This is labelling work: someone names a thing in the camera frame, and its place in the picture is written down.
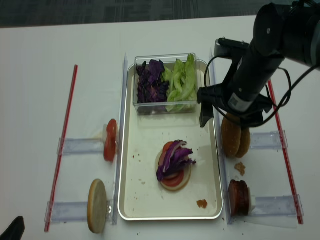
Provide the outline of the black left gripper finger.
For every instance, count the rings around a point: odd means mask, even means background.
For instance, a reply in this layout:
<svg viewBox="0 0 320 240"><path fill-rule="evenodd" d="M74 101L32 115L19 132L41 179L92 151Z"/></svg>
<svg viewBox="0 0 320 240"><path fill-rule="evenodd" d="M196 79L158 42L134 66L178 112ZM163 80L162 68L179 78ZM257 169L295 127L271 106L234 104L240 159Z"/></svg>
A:
<svg viewBox="0 0 320 240"><path fill-rule="evenodd" d="M0 240L21 240L25 232L25 222L23 216L18 216L1 234Z"/></svg>

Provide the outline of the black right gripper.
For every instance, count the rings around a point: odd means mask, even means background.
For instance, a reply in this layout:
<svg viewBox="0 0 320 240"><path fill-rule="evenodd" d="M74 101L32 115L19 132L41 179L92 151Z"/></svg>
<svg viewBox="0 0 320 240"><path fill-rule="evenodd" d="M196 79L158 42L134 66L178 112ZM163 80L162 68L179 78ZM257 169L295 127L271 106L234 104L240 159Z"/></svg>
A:
<svg viewBox="0 0 320 240"><path fill-rule="evenodd" d="M220 84L207 84L209 67L204 72L204 86L197 92L201 104L199 123L204 128L214 117L214 111L227 112L226 120L241 128L264 125L263 113L269 113L274 103L261 94L267 82L282 63L281 56L238 56Z"/></svg>

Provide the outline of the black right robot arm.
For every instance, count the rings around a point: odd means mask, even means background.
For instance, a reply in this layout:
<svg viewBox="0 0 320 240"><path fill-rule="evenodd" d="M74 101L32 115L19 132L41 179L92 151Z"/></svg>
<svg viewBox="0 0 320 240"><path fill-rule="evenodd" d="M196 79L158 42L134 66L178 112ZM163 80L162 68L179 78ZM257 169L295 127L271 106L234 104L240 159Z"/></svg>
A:
<svg viewBox="0 0 320 240"><path fill-rule="evenodd" d="M235 116L233 122L242 128L260 127L268 122L263 113L274 117L297 86L290 82L278 104L261 94L282 62L290 59L308 66L309 72L320 67L320 5L312 0L267 4L255 18L251 43L219 38L214 58L232 63L222 83L199 88L200 126L218 111L227 120Z"/></svg>

